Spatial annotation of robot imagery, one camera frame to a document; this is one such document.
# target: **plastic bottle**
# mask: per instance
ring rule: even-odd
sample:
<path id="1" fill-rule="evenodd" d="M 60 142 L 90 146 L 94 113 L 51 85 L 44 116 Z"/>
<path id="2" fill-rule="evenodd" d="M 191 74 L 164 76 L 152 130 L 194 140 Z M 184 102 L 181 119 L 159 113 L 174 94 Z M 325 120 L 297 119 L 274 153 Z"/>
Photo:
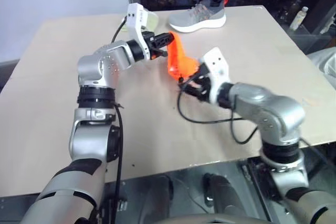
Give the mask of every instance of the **plastic bottle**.
<path id="1" fill-rule="evenodd" d="M 301 25 L 302 21 L 304 20 L 304 18 L 306 17 L 307 11 L 308 11 L 308 7 L 304 6 L 302 10 L 299 11 L 297 15 L 295 16 L 293 22 L 289 26 L 289 29 L 293 31 L 297 30 L 299 26 Z"/>

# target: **shoe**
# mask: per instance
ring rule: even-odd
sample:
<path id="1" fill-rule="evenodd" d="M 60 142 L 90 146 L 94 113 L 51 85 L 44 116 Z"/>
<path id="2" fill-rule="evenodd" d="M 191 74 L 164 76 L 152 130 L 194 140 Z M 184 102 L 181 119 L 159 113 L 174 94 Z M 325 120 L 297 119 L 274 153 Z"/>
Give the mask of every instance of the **shoe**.
<path id="1" fill-rule="evenodd" d="M 213 7 L 210 0 L 203 0 L 185 12 L 171 14 L 169 24 L 182 33 L 191 33 L 201 28 L 222 27 L 226 21 L 226 2 L 227 0 L 222 0 L 218 7 Z"/>

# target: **table surface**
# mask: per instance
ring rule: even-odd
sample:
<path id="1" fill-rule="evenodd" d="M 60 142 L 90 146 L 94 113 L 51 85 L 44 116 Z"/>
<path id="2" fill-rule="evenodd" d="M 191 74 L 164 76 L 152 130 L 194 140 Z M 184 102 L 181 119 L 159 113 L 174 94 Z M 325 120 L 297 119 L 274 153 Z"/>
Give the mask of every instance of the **table surface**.
<path id="1" fill-rule="evenodd" d="M 170 30 L 169 12 L 156 34 Z M 181 34 L 185 52 L 199 58 L 219 47 L 233 83 L 247 82 L 290 96 L 304 106 L 302 136 L 311 144 L 336 141 L 336 92 L 262 6 L 226 8 L 219 29 Z M 41 191 L 70 162 L 68 141 L 78 95 L 77 61 L 109 43 L 121 15 L 49 20 L 41 26 L 0 94 L 0 196 Z M 121 32 L 118 39 L 128 40 Z M 166 59 L 138 62 L 122 72 L 117 89 L 124 122 L 122 178 L 133 178 L 214 162 L 257 156 L 259 134 L 234 143 L 229 125 L 198 125 L 176 110 L 178 87 Z M 198 120 L 229 117 L 229 111 L 184 96 L 182 109 Z M 243 139 L 254 125 L 237 122 Z M 106 181 L 115 179 L 117 162 Z"/>

